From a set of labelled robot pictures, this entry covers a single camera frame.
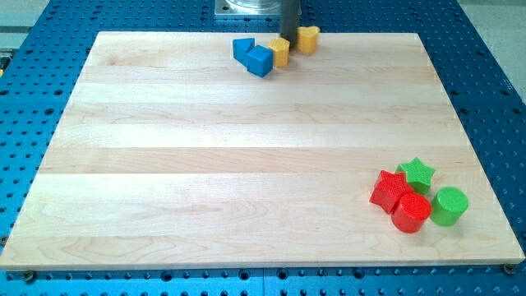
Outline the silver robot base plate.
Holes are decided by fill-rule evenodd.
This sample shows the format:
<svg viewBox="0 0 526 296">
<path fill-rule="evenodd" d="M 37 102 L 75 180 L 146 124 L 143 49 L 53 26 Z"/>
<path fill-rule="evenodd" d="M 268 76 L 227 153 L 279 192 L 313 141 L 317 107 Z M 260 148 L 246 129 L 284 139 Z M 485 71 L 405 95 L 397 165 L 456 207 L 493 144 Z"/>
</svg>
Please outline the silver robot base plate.
<svg viewBox="0 0 526 296">
<path fill-rule="evenodd" d="M 214 0 L 215 19 L 281 17 L 282 0 Z"/>
</svg>

